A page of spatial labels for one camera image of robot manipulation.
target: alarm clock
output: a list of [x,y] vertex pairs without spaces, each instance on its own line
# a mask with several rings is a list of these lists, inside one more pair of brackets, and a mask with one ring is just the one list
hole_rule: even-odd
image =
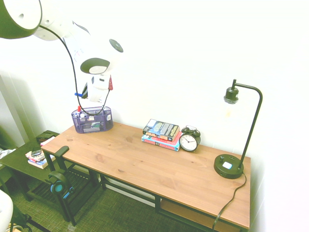
[[179,138],[179,144],[185,151],[194,151],[201,142],[201,133],[191,126],[182,129],[182,135]]

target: black headphones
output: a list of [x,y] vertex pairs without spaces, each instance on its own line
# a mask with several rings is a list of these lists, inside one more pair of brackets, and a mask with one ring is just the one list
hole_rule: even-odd
[[65,191],[68,191],[68,193],[63,197],[64,199],[67,198],[67,196],[70,193],[73,193],[74,188],[72,187],[72,185],[70,184],[69,180],[64,176],[64,170],[60,169],[58,171],[52,171],[50,172],[50,174],[48,175],[49,178],[56,178],[57,181],[56,182],[51,182],[48,181],[51,185],[50,187],[50,191],[53,194],[63,194]]

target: lamp arm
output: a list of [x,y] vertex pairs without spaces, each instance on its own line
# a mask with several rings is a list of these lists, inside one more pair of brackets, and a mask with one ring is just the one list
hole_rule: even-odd
[[253,86],[248,86],[248,85],[243,85],[243,84],[239,84],[239,83],[233,82],[233,87],[234,86],[239,86],[239,87],[243,87],[243,88],[253,89],[256,92],[258,92],[258,94],[260,96],[260,100],[259,100],[259,103],[258,103],[256,111],[255,111],[255,115],[254,115],[254,118],[253,118],[253,122],[252,122],[252,125],[251,125],[251,128],[250,128],[250,132],[249,132],[248,138],[247,138],[247,142],[246,142],[246,145],[245,145],[245,148],[243,150],[243,153],[242,153],[242,156],[241,156],[241,160],[240,160],[240,163],[239,163],[239,168],[241,168],[243,160],[244,160],[244,158],[246,156],[246,152],[247,152],[249,141],[251,139],[251,135],[252,135],[252,132],[253,132],[253,129],[254,129],[254,126],[255,126],[255,122],[256,122],[257,116],[259,114],[260,108],[261,108],[261,104],[262,104],[262,101],[263,101],[263,94],[262,94],[262,92],[258,88],[253,87]]

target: desk lamp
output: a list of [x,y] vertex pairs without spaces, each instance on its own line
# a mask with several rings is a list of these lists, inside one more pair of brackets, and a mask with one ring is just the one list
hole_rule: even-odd
[[234,79],[233,81],[233,85],[232,87],[229,87],[226,90],[226,94],[224,96],[224,101],[229,103],[229,104],[235,104],[238,101],[238,89],[235,88],[235,86],[239,86],[239,87],[243,87],[243,88],[249,88],[249,89],[253,89],[255,91],[258,92],[258,94],[260,95],[260,100],[259,103],[257,105],[257,109],[255,111],[255,115],[254,115],[254,119],[251,125],[251,129],[249,132],[249,136],[245,145],[245,148],[243,150],[242,156],[241,156],[241,160],[239,160],[237,157],[232,156],[232,155],[228,155],[228,154],[222,154],[216,157],[215,161],[214,161],[214,169],[216,170],[216,172],[224,177],[224,178],[228,178],[228,179],[237,179],[239,178],[242,173],[243,173],[243,160],[246,156],[246,151],[249,145],[249,141],[254,129],[254,125],[257,119],[257,116],[259,114],[260,108],[261,108],[261,104],[262,104],[262,100],[263,100],[263,95],[262,92],[253,86],[248,86],[248,85],[243,85],[243,84],[239,84],[236,83],[236,79]]

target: stack of books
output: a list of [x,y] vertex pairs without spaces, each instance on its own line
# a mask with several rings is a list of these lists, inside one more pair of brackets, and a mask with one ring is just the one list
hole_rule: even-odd
[[143,129],[141,140],[145,143],[179,151],[179,126],[151,119]]
[[[55,137],[51,137],[47,141],[42,142],[41,146],[45,145],[46,143],[53,140],[54,138]],[[36,166],[38,168],[41,168],[41,169],[44,169],[48,166],[47,160],[46,160],[44,152],[42,150],[41,150],[41,153],[39,155],[36,155],[36,156],[32,156],[31,153],[32,153],[32,151],[29,151],[28,153],[25,154],[25,156],[28,158],[29,164]],[[53,155],[51,155],[50,158],[52,159],[52,161],[54,161],[56,159]]]

